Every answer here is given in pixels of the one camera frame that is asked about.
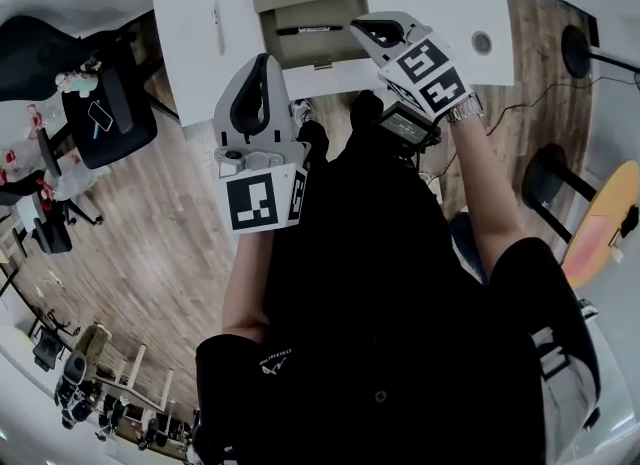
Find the yellow tabletop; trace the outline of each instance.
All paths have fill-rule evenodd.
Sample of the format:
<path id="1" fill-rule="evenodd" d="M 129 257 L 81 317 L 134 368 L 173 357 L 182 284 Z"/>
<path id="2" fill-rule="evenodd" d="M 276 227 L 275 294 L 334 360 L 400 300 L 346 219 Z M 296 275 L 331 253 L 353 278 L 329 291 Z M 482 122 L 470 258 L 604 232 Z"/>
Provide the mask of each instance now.
<path id="1" fill-rule="evenodd" d="M 607 263 L 613 238 L 631 207 L 638 204 L 639 189 L 638 163 L 627 161 L 618 167 L 593 197 L 578 230 L 569 242 L 563 261 L 563 269 L 571 287 L 576 289 L 583 286 Z M 599 230 L 594 232 L 595 227 L 599 227 Z M 568 266 L 578 261 L 583 262 L 581 267 Z"/>

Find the small screen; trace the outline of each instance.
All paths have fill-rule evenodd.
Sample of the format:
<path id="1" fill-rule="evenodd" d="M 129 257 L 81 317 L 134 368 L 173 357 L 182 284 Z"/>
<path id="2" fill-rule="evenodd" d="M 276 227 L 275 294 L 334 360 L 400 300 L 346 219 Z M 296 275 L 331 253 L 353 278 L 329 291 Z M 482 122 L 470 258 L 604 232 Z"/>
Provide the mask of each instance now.
<path id="1" fill-rule="evenodd" d="M 108 131 L 113 123 L 113 118 L 95 101 L 89 106 L 89 116 L 105 131 Z"/>
<path id="2" fill-rule="evenodd" d="M 380 125 L 413 145 L 422 143 L 427 137 L 427 131 L 425 129 L 417 126 L 398 113 L 394 113 Z"/>

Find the round table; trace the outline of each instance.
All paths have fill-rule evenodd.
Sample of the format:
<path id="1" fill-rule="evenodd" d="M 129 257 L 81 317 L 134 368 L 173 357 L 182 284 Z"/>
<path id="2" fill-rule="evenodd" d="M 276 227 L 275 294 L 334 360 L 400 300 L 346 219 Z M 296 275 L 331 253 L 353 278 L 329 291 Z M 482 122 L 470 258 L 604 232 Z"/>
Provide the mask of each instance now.
<path id="1" fill-rule="evenodd" d="M 591 200 L 562 261 L 571 287 L 582 287 L 607 263 L 622 222 L 638 204 L 639 189 L 638 163 L 627 161 Z"/>
<path id="2" fill-rule="evenodd" d="M 547 209 L 563 183 L 589 201 L 573 235 Z M 559 145 L 546 145 L 531 160 L 522 181 L 522 197 L 568 243 L 562 269 L 572 288 L 585 285 L 607 263 L 622 223 L 638 205 L 639 191 L 640 168 L 635 161 L 620 165 L 596 191 L 567 168 Z"/>

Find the smartphone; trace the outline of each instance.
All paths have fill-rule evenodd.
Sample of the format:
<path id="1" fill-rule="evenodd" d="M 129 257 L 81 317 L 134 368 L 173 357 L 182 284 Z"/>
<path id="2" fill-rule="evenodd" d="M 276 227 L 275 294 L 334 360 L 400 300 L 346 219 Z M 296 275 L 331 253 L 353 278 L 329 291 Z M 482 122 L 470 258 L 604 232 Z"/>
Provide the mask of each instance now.
<path id="1" fill-rule="evenodd" d="M 113 118 L 109 113 L 107 113 L 102 106 L 98 104 L 96 101 L 93 101 L 89 105 L 89 116 L 96 123 L 96 126 L 100 127 L 105 132 L 108 132 L 113 125 Z"/>

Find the shoe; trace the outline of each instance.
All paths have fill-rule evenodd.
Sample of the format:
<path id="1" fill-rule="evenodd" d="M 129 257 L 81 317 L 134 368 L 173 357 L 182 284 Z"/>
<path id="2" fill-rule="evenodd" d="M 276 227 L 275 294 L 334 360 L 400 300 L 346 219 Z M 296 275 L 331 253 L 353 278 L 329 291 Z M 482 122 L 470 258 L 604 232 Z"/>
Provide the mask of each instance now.
<path id="1" fill-rule="evenodd" d="M 383 111 L 384 102 L 371 90 L 360 92 L 351 105 L 351 128 L 355 131 L 369 127 Z"/>
<path id="2" fill-rule="evenodd" d="M 298 127 L 302 127 L 309 120 L 316 119 L 316 113 L 307 99 L 293 101 L 291 110 L 293 111 L 293 119 Z"/>

